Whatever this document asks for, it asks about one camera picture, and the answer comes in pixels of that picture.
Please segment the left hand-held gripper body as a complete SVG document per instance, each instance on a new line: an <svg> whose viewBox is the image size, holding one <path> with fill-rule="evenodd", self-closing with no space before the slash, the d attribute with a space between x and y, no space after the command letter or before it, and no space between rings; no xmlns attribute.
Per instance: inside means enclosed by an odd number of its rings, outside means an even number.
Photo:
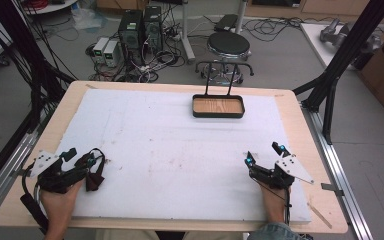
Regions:
<svg viewBox="0 0 384 240"><path fill-rule="evenodd" d="M76 168L63 170L60 155L40 150L35 158L29 177L37 177L37 184L42 190L61 193L67 192L68 187L81 181L89 172L88 168Z"/></svg>

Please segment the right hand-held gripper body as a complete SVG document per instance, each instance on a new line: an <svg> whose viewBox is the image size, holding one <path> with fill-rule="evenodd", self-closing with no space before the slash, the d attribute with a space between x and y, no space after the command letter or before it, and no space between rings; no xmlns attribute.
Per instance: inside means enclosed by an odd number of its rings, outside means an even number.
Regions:
<svg viewBox="0 0 384 240"><path fill-rule="evenodd" d="M274 163L273 169L267 169L259 166L257 163L249 169L249 176L267 184L270 188L274 189L288 189L296 178L313 184L314 180L308 171L304 168L295 154L285 158L280 157Z"/></svg>

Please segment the person's right hand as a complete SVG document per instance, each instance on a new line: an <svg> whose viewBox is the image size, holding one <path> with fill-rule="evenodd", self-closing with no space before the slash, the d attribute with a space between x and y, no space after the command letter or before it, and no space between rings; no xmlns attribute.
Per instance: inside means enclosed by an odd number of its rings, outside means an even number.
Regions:
<svg viewBox="0 0 384 240"><path fill-rule="evenodd" d="M261 183L265 214L269 222L285 222L285 190L272 189L267 184Z"/></svg>

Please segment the person's left hand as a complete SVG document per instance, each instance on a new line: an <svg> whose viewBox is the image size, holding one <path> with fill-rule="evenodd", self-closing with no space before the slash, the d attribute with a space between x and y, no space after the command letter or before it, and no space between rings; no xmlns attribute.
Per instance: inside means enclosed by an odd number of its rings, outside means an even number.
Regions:
<svg viewBox="0 0 384 240"><path fill-rule="evenodd" d="M82 181L70 186L66 193L53 193L42 190L40 199L48 217L47 234L62 235L68 228L75 207L77 194Z"/></svg>

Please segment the thin wooden stick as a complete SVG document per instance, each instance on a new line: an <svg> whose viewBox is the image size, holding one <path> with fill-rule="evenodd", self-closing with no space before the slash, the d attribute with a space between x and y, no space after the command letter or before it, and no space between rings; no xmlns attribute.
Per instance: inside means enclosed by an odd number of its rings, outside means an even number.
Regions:
<svg viewBox="0 0 384 240"><path fill-rule="evenodd" d="M328 221L328 219L311 203L307 203L308 207L314 212L314 214L329 228L332 229L332 224Z"/></svg>

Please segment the black stand with wooden tray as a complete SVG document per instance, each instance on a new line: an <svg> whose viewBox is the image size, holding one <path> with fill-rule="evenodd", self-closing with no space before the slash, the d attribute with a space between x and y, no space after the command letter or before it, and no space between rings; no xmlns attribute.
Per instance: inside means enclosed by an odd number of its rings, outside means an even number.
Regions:
<svg viewBox="0 0 384 240"><path fill-rule="evenodd" d="M232 95L233 81L225 95L209 94L210 75L206 77L206 87L203 94L195 94L192 97L192 114L196 118L232 118L240 119L245 114L243 98Z"/></svg>

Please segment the white foam mat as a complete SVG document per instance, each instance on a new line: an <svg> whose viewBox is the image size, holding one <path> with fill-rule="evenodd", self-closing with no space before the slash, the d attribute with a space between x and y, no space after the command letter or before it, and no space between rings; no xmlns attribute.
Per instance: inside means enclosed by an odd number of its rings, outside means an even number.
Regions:
<svg viewBox="0 0 384 240"><path fill-rule="evenodd" d="M276 101L247 95L240 119L196 118L192 94L89 89L59 152L100 149L107 161L95 192L79 193L83 217L262 221L262 194L244 160L273 169L288 148Z"/></svg>

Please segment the grey bench power supply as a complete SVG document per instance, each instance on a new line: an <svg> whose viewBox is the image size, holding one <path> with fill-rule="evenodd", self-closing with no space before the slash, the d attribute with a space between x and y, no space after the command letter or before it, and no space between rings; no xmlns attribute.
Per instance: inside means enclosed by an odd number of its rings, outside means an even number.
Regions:
<svg viewBox="0 0 384 240"><path fill-rule="evenodd" d="M93 60L95 63L97 64L105 63L104 50L108 44L108 41L109 41L108 37L101 37L93 47L92 52L93 52Z"/></svg>
<svg viewBox="0 0 384 240"><path fill-rule="evenodd" d="M118 49L118 42L110 40L104 50L104 58L108 67L116 67L119 62L120 54Z"/></svg>

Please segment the white low platform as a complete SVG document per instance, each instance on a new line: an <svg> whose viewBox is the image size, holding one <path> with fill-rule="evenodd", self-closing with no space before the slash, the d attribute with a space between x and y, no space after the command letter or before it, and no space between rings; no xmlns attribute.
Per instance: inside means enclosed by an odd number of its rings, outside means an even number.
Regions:
<svg viewBox="0 0 384 240"><path fill-rule="evenodd" d="M329 63L333 60L334 55L337 53L339 48L334 47L331 43L326 42L323 43L319 40L320 31L327 27L329 24L310 24L310 23L302 23L301 29L304 32L307 40L311 43L313 50L316 52L319 60L321 61L324 67L327 67ZM348 22L345 23L350 27L350 31L352 30L354 23ZM339 22L336 27L336 31L339 31L343 25ZM361 70L365 64L370 60L376 50L378 50L383 41L381 40L380 35L378 34L380 30L376 29L374 33L372 33L363 46L360 48L357 55L348 65L348 70Z"/></svg>

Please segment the black round stool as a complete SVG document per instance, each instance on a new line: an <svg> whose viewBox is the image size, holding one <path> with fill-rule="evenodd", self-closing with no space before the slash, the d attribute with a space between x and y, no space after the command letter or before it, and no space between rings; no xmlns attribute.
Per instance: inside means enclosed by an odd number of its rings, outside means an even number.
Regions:
<svg viewBox="0 0 384 240"><path fill-rule="evenodd" d="M250 43L245 37L233 32L216 32L209 36L207 48L219 56L219 59L200 61L195 65L195 71L203 79L217 83L242 84L244 76L241 66L247 67L250 75L254 75L252 66L246 63Z"/></svg>

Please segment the grey machine part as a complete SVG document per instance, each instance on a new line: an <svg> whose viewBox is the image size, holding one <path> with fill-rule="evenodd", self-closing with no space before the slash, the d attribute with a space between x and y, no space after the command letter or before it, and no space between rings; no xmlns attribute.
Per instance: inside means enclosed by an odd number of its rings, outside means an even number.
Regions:
<svg viewBox="0 0 384 240"><path fill-rule="evenodd" d="M336 31L340 20L335 18L327 27L320 31L319 40L323 43L329 42L339 48L350 32L350 27L345 24L339 31Z"/></svg>

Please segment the large black computer tower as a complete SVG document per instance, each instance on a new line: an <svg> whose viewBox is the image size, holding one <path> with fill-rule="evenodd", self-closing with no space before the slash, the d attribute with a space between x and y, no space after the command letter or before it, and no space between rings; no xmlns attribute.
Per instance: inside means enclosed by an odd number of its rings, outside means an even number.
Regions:
<svg viewBox="0 0 384 240"><path fill-rule="evenodd" d="M124 59L144 62L142 47L144 43L144 23L141 10L126 10L118 27L119 39Z"/></svg>

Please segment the black flat box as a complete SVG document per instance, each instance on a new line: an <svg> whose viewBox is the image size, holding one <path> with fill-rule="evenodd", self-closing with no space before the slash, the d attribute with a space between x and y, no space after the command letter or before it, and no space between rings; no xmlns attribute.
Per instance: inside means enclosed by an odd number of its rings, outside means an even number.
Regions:
<svg viewBox="0 0 384 240"><path fill-rule="evenodd" d="M236 27L238 16L236 14L224 15L214 26L216 32L231 31Z"/></svg>

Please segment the clear plastic sheet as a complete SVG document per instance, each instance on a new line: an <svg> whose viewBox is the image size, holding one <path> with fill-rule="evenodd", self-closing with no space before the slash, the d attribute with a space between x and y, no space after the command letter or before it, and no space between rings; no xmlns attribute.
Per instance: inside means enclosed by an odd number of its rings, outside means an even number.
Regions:
<svg viewBox="0 0 384 240"><path fill-rule="evenodd" d="M97 31L107 23L104 16L92 9L77 8L72 9L71 13L74 20L73 26L76 30Z"/></svg>

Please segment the white desk leg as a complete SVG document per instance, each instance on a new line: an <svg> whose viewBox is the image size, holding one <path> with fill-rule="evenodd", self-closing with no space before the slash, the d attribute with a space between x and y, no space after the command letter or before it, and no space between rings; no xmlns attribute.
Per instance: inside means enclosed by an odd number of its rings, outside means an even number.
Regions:
<svg viewBox="0 0 384 240"><path fill-rule="evenodd" d="M195 62L195 54L188 38L188 0L181 0L182 2L182 31L181 42L186 54L186 63L191 65Z"/></svg>

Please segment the slim black computer tower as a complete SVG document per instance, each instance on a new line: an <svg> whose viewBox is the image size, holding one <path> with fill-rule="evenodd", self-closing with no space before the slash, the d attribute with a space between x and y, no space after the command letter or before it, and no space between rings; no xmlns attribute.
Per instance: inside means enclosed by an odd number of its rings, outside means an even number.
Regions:
<svg viewBox="0 0 384 240"><path fill-rule="evenodd" d="M162 9L160 6L147 6L144 11L144 26L148 49L158 53L163 49Z"/></svg>

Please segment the round white table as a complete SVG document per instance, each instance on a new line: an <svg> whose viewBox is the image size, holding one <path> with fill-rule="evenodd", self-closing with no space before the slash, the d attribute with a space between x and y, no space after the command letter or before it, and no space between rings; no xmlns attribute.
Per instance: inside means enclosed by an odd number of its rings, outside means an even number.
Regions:
<svg viewBox="0 0 384 240"><path fill-rule="evenodd" d="M38 15L63 10L77 2L78 0L25 0L22 6L28 15Z"/></svg>

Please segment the aluminium rail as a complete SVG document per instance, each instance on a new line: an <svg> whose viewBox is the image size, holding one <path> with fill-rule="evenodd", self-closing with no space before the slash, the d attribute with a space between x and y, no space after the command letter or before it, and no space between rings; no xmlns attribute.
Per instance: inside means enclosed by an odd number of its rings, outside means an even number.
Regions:
<svg viewBox="0 0 384 240"><path fill-rule="evenodd" d="M357 240L374 240L336 150L332 144L328 143L322 133L322 117L319 113L311 112L304 107L301 109L313 134L313 139L321 151L322 161L327 167L328 176L333 181L335 194L345 213L346 223L352 228Z"/></svg>
<svg viewBox="0 0 384 240"><path fill-rule="evenodd" d="M0 199L7 194L31 154L41 133L16 131L0 152Z"/></svg>

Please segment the small metal bracket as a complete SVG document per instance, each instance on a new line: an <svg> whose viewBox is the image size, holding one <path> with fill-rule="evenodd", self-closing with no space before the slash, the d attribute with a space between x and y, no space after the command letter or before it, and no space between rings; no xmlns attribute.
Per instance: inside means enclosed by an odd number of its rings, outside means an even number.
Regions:
<svg viewBox="0 0 384 240"><path fill-rule="evenodd" d="M337 197L341 197L341 196L344 195L344 191L343 190L337 188L335 185L332 185L332 184L322 183L321 184L321 188L323 190L334 192Z"/></svg>

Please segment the black metal frame strut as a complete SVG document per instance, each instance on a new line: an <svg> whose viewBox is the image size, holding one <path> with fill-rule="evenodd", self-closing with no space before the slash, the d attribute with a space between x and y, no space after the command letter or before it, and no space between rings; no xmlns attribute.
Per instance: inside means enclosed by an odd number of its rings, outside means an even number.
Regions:
<svg viewBox="0 0 384 240"><path fill-rule="evenodd" d="M293 90L295 95L311 90L310 95L302 101L304 108L310 112L318 112L321 103L325 101L322 136L329 145L332 144L331 126L337 83L348 65L357 56L363 43L383 19L384 0L369 0L325 70L314 80Z"/></svg>

